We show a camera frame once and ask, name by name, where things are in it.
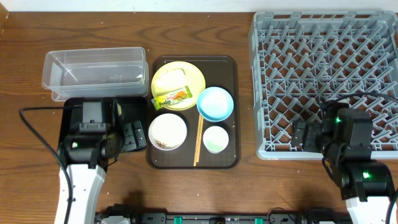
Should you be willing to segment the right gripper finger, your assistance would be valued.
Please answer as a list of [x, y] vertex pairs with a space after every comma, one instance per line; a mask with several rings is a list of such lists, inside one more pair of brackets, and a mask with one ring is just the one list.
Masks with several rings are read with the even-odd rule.
[[312, 124], [307, 124], [303, 135], [302, 149], [306, 152], [316, 151], [316, 128]]
[[303, 143], [303, 136], [305, 134], [306, 122], [296, 120], [293, 122], [292, 146], [299, 146]]

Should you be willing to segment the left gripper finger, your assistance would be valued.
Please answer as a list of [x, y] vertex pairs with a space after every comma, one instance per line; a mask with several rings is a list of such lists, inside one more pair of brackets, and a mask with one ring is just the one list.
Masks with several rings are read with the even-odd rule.
[[133, 128], [134, 128], [134, 136], [136, 139], [136, 148], [137, 149], [145, 148], [147, 143], [142, 123], [139, 120], [133, 122]]
[[133, 133], [132, 124], [128, 123], [123, 126], [124, 146], [123, 152], [134, 151], [136, 149], [136, 140]]

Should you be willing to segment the pink bowl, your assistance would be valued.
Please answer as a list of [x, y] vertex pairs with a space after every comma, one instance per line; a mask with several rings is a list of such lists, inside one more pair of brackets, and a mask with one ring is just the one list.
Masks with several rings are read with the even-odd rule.
[[149, 126], [149, 139], [154, 147], [159, 149], [156, 139], [167, 141], [174, 145], [173, 149], [162, 151], [171, 151], [183, 144], [187, 137], [187, 125], [185, 121], [178, 115], [166, 113], [157, 116]]

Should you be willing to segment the green snack wrapper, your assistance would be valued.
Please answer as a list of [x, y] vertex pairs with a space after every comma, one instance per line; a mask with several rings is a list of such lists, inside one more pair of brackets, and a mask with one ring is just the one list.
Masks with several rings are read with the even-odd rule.
[[159, 110], [161, 108], [165, 108], [166, 106], [172, 106], [179, 104], [183, 100], [187, 98], [191, 98], [192, 93], [188, 86], [184, 86], [182, 88], [176, 89], [174, 91], [170, 91], [163, 95], [155, 96], [153, 100], [153, 104], [155, 109]]

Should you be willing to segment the white cup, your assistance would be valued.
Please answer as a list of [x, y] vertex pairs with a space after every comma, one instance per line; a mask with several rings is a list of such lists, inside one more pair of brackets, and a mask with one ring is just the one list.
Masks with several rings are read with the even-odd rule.
[[210, 153], [218, 154], [228, 146], [229, 136], [222, 127], [211, 126], [203, 133], [203, 143]]

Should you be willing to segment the pile of rice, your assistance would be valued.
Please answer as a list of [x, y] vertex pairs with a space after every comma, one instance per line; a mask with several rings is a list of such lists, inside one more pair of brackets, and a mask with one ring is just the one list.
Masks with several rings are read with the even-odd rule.
[[167, 142], [167, 141], [162, 141], [160, 139], [156, 139], [156, 144], [158, 145], [159, 149], [165, 149], [165, 150], [169, 150], [169, 149], [173, 149], [175, 146], [172, 145], [171, 143]]

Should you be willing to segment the white napkin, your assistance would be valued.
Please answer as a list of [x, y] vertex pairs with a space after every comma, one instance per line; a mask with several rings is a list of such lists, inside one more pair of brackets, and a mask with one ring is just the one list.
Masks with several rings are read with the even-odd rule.
[[187, 84], [183, 69], [173, 69], [159, 74], [155, 78], [154, 90], [157, 93], [166, 93], [184, 87]]

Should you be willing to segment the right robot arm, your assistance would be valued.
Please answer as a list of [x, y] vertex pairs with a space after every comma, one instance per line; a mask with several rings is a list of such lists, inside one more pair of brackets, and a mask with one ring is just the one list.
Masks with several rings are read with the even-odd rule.
[[369, 119], [337, 120], [327, 131], [294, 122], [292, 144], [322, 154], [322, 165], [340, 189], [353, 223], [397, 223], [397, 189], [385, 164], [372, 159]]

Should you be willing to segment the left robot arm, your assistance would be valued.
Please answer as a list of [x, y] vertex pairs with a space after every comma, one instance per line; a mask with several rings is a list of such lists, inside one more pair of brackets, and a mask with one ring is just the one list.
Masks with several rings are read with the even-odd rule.
[[147, 146], [146, 118], [146, 103], [139, 100], [71, 99], [64, 104], [56, 223], [94, 222], [108, 167], [120, 154]]

